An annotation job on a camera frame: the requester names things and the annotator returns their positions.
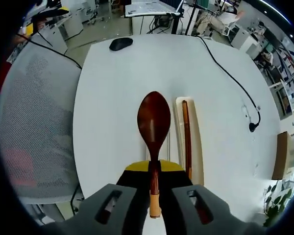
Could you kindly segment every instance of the chopstick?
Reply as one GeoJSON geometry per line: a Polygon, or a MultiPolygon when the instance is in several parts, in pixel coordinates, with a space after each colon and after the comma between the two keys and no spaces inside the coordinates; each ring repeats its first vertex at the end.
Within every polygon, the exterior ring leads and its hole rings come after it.
{"type": "Polygon", "coordinates": [[[187,102],[183,100],[183,119],[184,119],[184,134],[185,134],[185,159],[186,159],[186,174],[192,180],[192,144],[191,144],[191,130],[190,118],[188,114],[187,102]]]}

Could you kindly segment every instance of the person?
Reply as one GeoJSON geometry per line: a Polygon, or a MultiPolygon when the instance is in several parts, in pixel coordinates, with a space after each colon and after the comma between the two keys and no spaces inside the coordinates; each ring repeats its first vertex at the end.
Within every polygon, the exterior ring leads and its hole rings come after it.
{"type": "Polygon", "coordinates": [[[225,6],[224,12],[222,12],[222,14],[217,17],[213,16],[210,12],[204,12],[200,15],[199,19],[196,22],[197,33],[203,34],[208,24],[211,24],[216,31],[220,32],[225,28],[225,26],[239,20],[239,18],[242,17],[243,14],[244,11],[238,12],[237,8],[234,6],[225,6]]]}

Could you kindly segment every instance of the computer mouse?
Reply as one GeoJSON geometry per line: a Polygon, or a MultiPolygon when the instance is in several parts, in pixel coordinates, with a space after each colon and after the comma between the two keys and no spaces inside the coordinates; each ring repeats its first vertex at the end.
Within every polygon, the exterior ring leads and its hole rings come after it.
{"type": "Polygon", "coordinates": [[[133,44],[133,39],[131,38],[117,38],[110,44],[110,50],[117,51],[133,44]]]}

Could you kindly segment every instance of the gray mesh chair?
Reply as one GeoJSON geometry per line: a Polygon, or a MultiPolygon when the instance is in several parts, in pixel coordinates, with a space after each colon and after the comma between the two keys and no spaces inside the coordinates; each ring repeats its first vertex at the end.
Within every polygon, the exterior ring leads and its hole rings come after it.
{"type": "MultiPolygon", "coordinates": [[[[4,81],[0,153],[26,204],[70,201],[78,185],[72,129],[79,76],[71,60],[28,43],[4,81]]],[[[78,191],[75,198],[81,197],[78,191]]]]}

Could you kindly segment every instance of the white table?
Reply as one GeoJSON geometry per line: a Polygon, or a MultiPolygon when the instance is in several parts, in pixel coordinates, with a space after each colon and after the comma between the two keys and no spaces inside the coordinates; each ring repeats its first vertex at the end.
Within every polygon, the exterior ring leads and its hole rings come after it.
{"type": "MultiPolygon", "coordinates": [[[[261,123],[248,129],[257,112],[248,97],[209,56],[199,38],[171,35],[132,36],[134,43],[110,51],[111,40],[93,44],[81,72],[75,98],[73,145],[85,198],[107,183],[115,184],[124,168],[145,159],[137,111],[151,91],[172,104],[191,96],[196,105],[204,161],[205,186],[225,200],[231,212],[247,220],[262,206],[271,179],[279,115],[270,90],[249,56],[207,41],[211,52],[261,107],[261,123]]],[[[178,162],[172,115],[171,161],[178,162]]]]}

